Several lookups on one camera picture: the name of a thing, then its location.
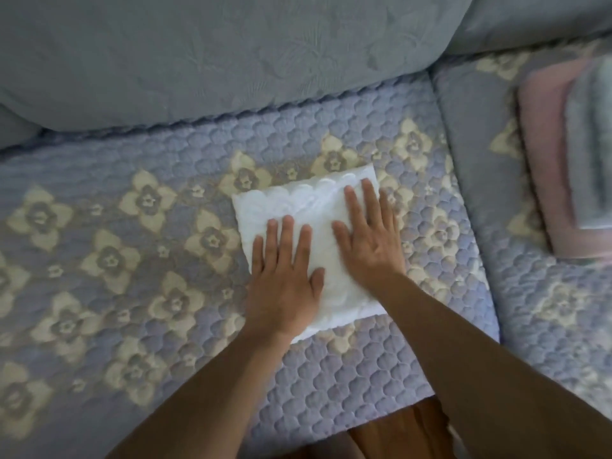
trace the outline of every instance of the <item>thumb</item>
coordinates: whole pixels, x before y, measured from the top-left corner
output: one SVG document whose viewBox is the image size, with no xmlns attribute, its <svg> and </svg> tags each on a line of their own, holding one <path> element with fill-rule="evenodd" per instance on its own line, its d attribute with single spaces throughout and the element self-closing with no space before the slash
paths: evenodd
<svg viewBox="0 0 612 459">
<path fill-rule="evenodd" d="M 332 230 L 340 248 L 340 254 L 346 260 L 351 252 L 351 233 L 348 231 L 346 224 L 338 220 L 332 222 Z"/>
<path fill-rule="evenodd" d="M 319 267 L 310 276 L 310 287 L 312 288 L 312 294 L 316 300 L 321 298 L 323 292 L 323 285 L 325 284 L 325 269 Z"/>
</svg>

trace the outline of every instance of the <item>white cloth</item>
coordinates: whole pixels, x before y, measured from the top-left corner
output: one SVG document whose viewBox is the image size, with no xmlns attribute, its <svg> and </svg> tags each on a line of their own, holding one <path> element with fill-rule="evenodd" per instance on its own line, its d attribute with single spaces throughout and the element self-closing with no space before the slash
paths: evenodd
<svg viewBox="0 0 612 459">
<path fill-rule="evenodd" d="M 256 235 L 266 238 L 268 219 L 279 222 L 289 214 L 295 219 L 293 250 L 297 246 L 300 229 L 310 224 L 313 230 L 309 275 L 318 267 L 325 268 L 325 286 L 321 308 L 315 320 L 294 339 L 307 339 L 318 331 L 341 327 L 357 319 L 385 314 L 384 308 L 348 276 L 340 259 L 333 237 L 332 221 L 340 220 L 351 227 L 344 199 L 344 187 L 355 188 L 362 208 L 361 179 L 370 179 L 378 193 L 376 173 L 371 165 L 346 172 L 335 172 L 325 177 L 292 182 L 268 188 L 263 192 L 252 190 L 233 196 L 234 210 L 242 248 L 251 269 L 253 241 Z"/>
</svg>

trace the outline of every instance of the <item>gray towel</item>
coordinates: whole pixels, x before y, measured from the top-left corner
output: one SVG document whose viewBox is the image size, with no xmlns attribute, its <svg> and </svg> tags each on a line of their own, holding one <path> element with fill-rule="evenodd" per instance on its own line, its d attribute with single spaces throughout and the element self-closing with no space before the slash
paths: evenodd
<svg viewBox="0 0 612 459">
<path fill-rule="evenodd" d="M 593 61 L 565 107 L 567 172 L 576 223 L 612 228 L 612 57 Z"/>
</svg>

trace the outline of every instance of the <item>right hand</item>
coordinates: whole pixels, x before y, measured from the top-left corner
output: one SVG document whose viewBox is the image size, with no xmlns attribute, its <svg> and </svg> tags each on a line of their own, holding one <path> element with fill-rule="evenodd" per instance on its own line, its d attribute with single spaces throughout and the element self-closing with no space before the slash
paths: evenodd
<svg viewBox="0 0 612 459">
<path fill-rule="evenodd" d="M 363 179 L 361 185 L 369 223 L 355 191 L 347 186 L 345 199 L 353 234 L 340 221 L 334 221 L 332 228 L 348 273 L 359 285 L 376 295 L 376 285 L 388 275 L 406 274 L 406 263 L 397 217 L 389 205 L 387 194 L 381 190 L 379 201 L 371 181 Z"/>
</svg>

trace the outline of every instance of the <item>left hand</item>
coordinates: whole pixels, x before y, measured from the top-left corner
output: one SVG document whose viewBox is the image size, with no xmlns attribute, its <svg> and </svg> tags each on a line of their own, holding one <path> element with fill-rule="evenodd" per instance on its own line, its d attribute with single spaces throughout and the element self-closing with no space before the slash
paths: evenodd
<svg viewBox="0 0 612 459">
<path fill-rule="evenodd" d="M 265 255 L 263 238 L 255 238 L 245 332 L 280 336 L 291 342 L 306 329 L 319 310 L 325 270 L 317 269 L 310 279 L 308 277 L 312 239 L 309 225 L 304 225 L 300 231 L 292 262 L 293 226 L 293 217 L 285 216 L 277 245 L 278 222 L 268 221 Z"/>
</svg>

